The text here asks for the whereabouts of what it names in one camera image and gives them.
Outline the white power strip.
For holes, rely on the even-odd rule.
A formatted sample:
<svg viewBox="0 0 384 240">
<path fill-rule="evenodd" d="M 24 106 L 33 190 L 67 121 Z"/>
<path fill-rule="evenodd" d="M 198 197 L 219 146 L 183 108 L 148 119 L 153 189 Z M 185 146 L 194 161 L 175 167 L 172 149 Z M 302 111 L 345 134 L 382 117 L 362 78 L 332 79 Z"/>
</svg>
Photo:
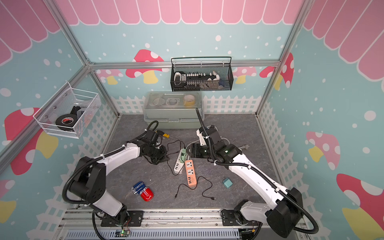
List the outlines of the white power strip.
<svg viewBox="0 0 384 240">
<path fill-rule="evenodd" d="M 173 169 L 174 174 L 176 174 L 176 175 L 178 175 L 178 174 L 183 170 L 183 167 L 184 167 L 184 165 L 185 165 L 185 162 L 184 162 L 184 163 L 181 163 L 181 162 L 179 161 L 179 156 L 180 156 L 180 154 L 181 154 L 181 151 L 179 152 L 177 161 L 176 161 L 175 166 L 174 166 L 174 169 Z"/>
</svg>

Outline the red blue electric shaver case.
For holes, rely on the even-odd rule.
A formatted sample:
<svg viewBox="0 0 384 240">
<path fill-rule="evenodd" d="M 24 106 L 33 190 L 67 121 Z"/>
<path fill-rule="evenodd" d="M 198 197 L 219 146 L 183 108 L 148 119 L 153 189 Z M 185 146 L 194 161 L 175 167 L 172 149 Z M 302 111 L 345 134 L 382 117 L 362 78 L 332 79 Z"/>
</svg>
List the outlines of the red blue electric shaver case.
<svg viewBox="0 0 384 240">
<path fill-rule="evenodd" d="M 148 188 L 142 181 L 133 185 L 132 192 L 137 196 L 141 196 L 145 202 L 149 202 L 154 198 L 154 193 L 152 190 Z"/>
</svg>

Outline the green charger adapter with prongs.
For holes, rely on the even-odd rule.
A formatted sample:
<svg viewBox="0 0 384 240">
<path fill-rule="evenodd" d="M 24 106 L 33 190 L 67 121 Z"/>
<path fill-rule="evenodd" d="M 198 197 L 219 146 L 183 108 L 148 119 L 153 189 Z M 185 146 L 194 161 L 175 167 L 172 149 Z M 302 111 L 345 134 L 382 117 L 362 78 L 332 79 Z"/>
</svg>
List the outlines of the green charger adapter with prongs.
<svg viewBox="0 0 384 240">
<path fill-rule="evenodd" d="M 186 158 L 187 158 L 187 154 L 181 153 L 179 156 L 179 161 L 181 163 L 184 163 L 186 161 Z"/>
</svg>

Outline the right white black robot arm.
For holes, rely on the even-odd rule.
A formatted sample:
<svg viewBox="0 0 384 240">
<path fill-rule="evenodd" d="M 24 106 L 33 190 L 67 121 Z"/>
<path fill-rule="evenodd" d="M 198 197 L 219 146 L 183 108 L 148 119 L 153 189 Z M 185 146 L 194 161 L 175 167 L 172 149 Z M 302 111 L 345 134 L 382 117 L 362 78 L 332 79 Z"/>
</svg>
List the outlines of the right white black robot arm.
<svg viewBox="0 0 384 240">
<path fill-rule="evenodd" d="M 193 158 L 207 159 L 215 166 L 222 166 L 242 178 L 266 202 L 259 208 L 248 200 L 240 202 L 235 209 L 239 224 L 256 221 L 267 224 L 280 237 L 287 238 L 292 231 L 314 235 L 319 225 L 304 209 L 303 197 L 296 188 L 288 189 L 267 176 L 256 167 L 243 151 L 233 144 L 226 144 L 214 126 L 206 127 L 199 110 L 196 110 L 200 128 L 196 134 L 200 145 L 187 152 Z"/>
</svg>

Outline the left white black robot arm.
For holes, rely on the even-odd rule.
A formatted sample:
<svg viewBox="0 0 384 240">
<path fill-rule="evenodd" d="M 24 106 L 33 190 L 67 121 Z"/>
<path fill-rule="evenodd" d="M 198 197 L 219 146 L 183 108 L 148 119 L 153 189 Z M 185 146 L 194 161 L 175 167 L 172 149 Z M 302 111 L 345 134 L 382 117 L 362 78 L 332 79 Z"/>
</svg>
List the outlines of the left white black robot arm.
<svg viewBox="0 0 384 240">
<path fill-rule="evenodd" d="M 162 135 L 157 132 L 158 121 L 153 121 L 136 138 L 120 148 L 98 157 L 81 158 L 62 191 L 62 198 L 69 204 L 86 205 L 96 213 L 104 213 L 117 226 L 130 220 L 126 205 L 107 191 L 107 176 L 115 170 L 140 157 L 151 165 L 167 160 L 167 149 L 162 144 Z"/>
</svg>

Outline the yellow black screwdriver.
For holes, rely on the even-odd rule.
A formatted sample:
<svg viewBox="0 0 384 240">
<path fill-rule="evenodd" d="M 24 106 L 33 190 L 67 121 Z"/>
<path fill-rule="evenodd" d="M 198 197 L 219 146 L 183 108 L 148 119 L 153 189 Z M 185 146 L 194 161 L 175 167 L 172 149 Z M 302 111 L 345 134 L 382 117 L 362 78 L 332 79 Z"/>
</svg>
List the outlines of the yellow black screwdriver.
<svg viewBox="0 0 384 240">
<path fill-rule="evenodd" d="M 178 141 L 179 140 L 176 137 L 172 137 L 170 134 L 167 134 L 167 133 L 165 133 L 165 132 L 163 132 L 161 130 L 157 130 L 156 132 L 159 134 L 159 136 L 161 137 L 162 140 L 164 140 L 164 139 L 172 139 L 174 141 Z"/>
</svg>

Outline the orange power strip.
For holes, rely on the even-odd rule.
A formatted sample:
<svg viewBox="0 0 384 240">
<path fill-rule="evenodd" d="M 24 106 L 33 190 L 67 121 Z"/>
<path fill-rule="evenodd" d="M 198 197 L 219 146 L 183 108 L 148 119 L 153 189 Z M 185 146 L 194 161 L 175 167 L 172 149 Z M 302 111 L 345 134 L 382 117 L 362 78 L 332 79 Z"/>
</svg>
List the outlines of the orange power strip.
<svg viewBox="0 0 384 240">
<path fill-rule="evenodd" d="M 195 174 L 195 167 L 194 167 L 193 160 L 186 160 L 185 167 L 186 167 L 188 186 L 193 188 L 197 185 L 197 178 Z"/>
</svg>

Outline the teal cube adapter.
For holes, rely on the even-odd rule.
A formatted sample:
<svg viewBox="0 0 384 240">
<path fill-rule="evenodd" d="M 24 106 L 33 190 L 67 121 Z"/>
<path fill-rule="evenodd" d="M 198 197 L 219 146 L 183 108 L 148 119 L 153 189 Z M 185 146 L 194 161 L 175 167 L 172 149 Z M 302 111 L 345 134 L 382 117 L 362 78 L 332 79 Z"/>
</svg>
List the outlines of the teal cube adapter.
<svg viewBox="0 0 384 240">
<path fill-rule="evenodd" d="M 223 185 L 224 185 L 227 189 L 229 189 L 229 188 L 233 185 L 233 182 L 232 182 L 229 178 L 225 178 L 225 179 L 223 180 Z"/>
</svg>

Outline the translucent green storage box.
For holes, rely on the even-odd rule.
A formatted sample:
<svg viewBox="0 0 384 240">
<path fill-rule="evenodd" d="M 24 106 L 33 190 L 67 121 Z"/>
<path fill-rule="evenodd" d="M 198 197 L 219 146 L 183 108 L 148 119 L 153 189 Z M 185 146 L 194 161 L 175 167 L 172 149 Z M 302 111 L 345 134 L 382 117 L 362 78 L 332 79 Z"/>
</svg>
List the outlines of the translucent green storage box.
<svg viewBox="0 0 384 240">
<path fill-rule="evenodd" d="M 196 105 L 186 107 L 185 95 L 194 95 Z M 198 129 L 205 119 L 203 97 L 198 92 L 150 92 L 143 107 L 144 121 L 158 121 L 160 129 Z"/>
</svg>

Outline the yellow tape roll in box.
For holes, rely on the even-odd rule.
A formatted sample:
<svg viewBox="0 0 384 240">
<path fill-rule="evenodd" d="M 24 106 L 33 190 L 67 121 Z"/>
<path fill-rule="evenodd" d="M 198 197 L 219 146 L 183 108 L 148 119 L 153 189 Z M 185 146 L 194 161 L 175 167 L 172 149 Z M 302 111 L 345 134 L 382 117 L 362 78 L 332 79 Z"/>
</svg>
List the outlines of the yellow tape roll in box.
<svg viewBox="0 0 384 240">
<path fill-rule="evenodd" d="M 194 95 L 185 95 L 184 102 L 186 107 L 194 107 L 196 105 L 196 98 Z"/>
</svg>

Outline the black power strip in basket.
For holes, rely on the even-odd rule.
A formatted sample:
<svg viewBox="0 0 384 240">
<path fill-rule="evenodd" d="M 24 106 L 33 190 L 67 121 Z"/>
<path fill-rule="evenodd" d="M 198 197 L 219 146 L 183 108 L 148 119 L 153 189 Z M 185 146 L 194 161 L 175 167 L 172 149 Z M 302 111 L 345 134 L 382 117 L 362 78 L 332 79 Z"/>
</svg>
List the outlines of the black power strip in basket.
<svg viewBox="0 0 384 240">
<path fill-rule="evenodd" d="M 172 83 L 177 88 L 199 87 L 200 89 L 208 89 L 220 85 L 220 76 L 212 73 L 206 75 L 205 73 L 187 74 L 184 72 L 176 72 Z"/>
</svg>

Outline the black electrical tape roll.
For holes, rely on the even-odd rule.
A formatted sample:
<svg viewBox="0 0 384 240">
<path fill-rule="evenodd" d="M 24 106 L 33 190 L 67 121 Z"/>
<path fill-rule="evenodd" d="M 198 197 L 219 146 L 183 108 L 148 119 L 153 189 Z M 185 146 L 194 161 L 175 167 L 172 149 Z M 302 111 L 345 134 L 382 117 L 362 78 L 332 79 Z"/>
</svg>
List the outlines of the black electrical tape roll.
<svg viewBox="0 0 384 240">
<path fill-rule="evenodd" d="M 56 119 L 56 126 L 62 130 L 67 132 L 73 132 L 74 126 L 78 121 L 78 117 L 74 114 L 65 114 Z"/>
</svg>

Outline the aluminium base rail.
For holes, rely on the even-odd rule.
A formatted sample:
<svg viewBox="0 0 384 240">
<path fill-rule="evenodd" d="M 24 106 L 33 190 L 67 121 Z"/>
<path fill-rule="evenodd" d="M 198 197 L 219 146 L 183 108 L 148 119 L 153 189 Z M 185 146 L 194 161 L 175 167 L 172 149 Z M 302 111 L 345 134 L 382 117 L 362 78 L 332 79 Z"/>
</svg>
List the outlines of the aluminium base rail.
<svg viewBox="0 0 384 240">
<path fill-rule="evenodd" d="M 221 209 L 147 209 L 133 214 L 124 227 L 101 226 L 92 221 L 92 210 L 66 211 L 54 234 L 55 240 L 279 240 L 267 224 L 237 225 L 223 219 Z M 97 234 L 93 223 L 96 223 Z"/>
</svg>

